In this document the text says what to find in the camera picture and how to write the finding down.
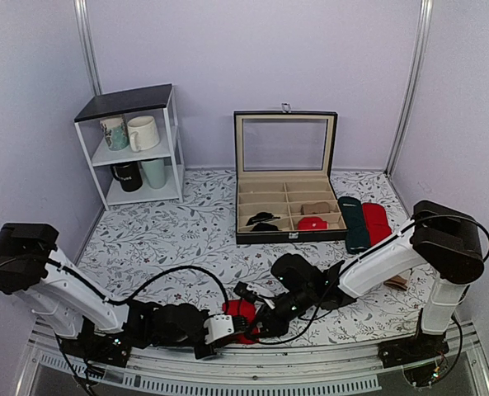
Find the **red and beige sock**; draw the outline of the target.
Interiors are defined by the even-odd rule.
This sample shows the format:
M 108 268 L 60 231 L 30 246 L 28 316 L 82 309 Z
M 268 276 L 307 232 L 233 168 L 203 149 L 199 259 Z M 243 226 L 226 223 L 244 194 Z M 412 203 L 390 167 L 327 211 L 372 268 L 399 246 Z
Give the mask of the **red and beige sock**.
M 256 317 L 256 306 L 244 299 L 231 299 L 223 303 L 222 309 L 233 320 L 235 333 L 228 338 L 229 342 L 243 345 L 256 344 L 256 340 L 251 339 L 251 336 L 257 334 L 259 329 L 254 327 L 247 331 Z

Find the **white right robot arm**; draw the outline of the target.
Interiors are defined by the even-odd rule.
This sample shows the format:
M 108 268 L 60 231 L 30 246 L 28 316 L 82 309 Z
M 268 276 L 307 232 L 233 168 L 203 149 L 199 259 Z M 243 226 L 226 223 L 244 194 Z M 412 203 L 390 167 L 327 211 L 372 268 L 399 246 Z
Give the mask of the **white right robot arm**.
M 393 276 L 428 264 L 436 277 L 415 334 L 380 343 L 379 359 L 388 368 L 440 357 L 449 351 L 444 338 L 456 307 L 484 272 L 489 257 L 481 248 L 484 231 L 472 216 L 422 200 L 395 233 L 325 271 L 287 253 L 270 269 L 286 291 L 264 300 L 243 335 L 253 342 L 284 336 L 290 322 L 309 308 L 342 308 Z

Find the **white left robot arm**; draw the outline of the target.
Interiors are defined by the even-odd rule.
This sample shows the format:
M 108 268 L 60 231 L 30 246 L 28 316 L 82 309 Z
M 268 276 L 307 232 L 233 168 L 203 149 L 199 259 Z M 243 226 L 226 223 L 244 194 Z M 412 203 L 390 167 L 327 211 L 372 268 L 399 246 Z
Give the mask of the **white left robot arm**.
M 59 350 L 124 367 L 134 348 L 192 347 L 212 356 L 245 331 L 248 321 L 192 304 L 117 299 L 85 276 L 57 246 L 49 224 L 6 223 L 0 230 L 0 291 L 25 301 L 60 339 Z

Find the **black compartment storage box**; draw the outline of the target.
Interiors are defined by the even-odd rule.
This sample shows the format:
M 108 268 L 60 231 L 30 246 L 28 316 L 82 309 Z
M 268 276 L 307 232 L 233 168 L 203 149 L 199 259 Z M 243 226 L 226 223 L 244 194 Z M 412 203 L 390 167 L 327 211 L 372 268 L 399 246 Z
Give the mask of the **black compartment storage box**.
M 347 227 L 331 185 L 338 114 L 334 111 L 234 111 L 236 242 L 314 243 L 343 240 Z M 302 215 L 301 205 L 335 201 L 338 212 Z M 279 216 L 278 231 L 252 232 L 259 212 Z M 304 217 L 328 222 L 327 230 L 299 231 Z

